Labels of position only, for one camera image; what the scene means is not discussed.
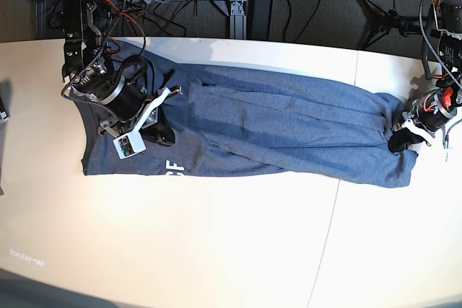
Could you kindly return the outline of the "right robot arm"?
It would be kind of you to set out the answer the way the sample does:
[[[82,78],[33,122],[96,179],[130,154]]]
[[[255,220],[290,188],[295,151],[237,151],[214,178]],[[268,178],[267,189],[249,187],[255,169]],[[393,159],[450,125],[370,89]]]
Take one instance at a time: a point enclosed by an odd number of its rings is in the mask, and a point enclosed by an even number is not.
[[[73,102],[99,107],[109,114],[100,125],[120,134],[140,121],[140,134],[161,142],[169,131],[160,107],[149,111],[158,96],[154,89],[154,67],[143,53],[114,62],[121,47],[110,48],[119,22],[137,25],[128,12],[128,0],[62,0],[60,26],[65,35],[64,89]],[[147,119],[141,121],[143,113]]]

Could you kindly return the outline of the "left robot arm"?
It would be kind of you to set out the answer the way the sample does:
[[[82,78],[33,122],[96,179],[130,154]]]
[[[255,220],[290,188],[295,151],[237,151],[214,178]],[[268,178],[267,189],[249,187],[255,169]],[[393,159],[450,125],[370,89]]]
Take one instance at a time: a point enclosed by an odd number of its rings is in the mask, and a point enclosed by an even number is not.
[[[461,106],[461,0],[431,0],[427,15],[403,17],[394,9],[383,11],[369,0],[356,0],[367,18],[367,35],[361,42],[366,49],[374,42],[398,30],[403,37],[422,36],[421,60],[425,77],[433,79],[429,56],[442,67],[437,76],[433,102],[414,100],[393,128],[388,141],[392,152],[402,152],[411,145],[430,143],[433,136],[456,114]],[[269,40],[273,0],[221,0],[222,11],[229,17],[230,37],[239,40]]]

